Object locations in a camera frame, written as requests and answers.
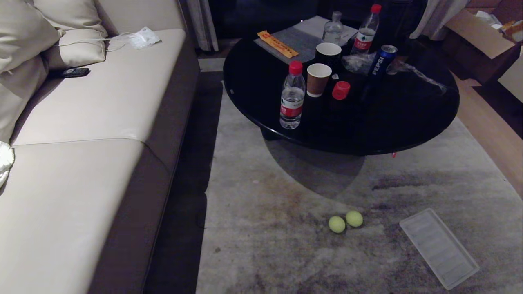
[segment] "bottle label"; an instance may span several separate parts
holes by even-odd
[[[368,50],[372,44],[374,36],[365,36],[364,34],[358,32],[356,39],[354,40],[354,47],[360,50]]]
[[[281,99],[280,112],[284,116],[290,116],[290,117],[298,116],[301,114],[302,108],[303,108],[303,100],[298,101],[298,102],[289,102],[283,98]]]

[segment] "curtain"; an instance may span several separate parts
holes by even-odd
[[[208,0],[179,0],[189,34],[203,51],[218,51]]]
[[[444,25],[465,8],[468,2],[469,0],[428,0],[425,13],[418,27],[411,34],[411,39],[425,35],[431,40],[443,40],[448,30]]]

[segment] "table leg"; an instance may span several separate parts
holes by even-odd
[[[267,141],[280,140],[280,137],[278,135],[275,135],[271,131],[268,131],[264,128],[260,128],[260,131],[261,131],[261,134],[263,135],[263,138]]]

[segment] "red label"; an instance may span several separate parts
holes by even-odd
[[[372,41],[369,42],[362,42],[358,39],[354,41],[354,47],[360,49],[360,50],[368,50],[370,48],[370,45],[372,44]]]
[[[293,116],[298,116],[301,114],[301,109],[303,108],[303,106],[300,106],[298,108],[287,108],[285,106],[281,106],[280,107],[280,112],[284,115],[284,116],[290,116],[290,117],[293,117]]]

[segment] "black cup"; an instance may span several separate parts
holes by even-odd
[[[320,43],[316,46],[315,63],[323,63],[330,68],[337,68],[342,57],[342,48],[334,43]]]

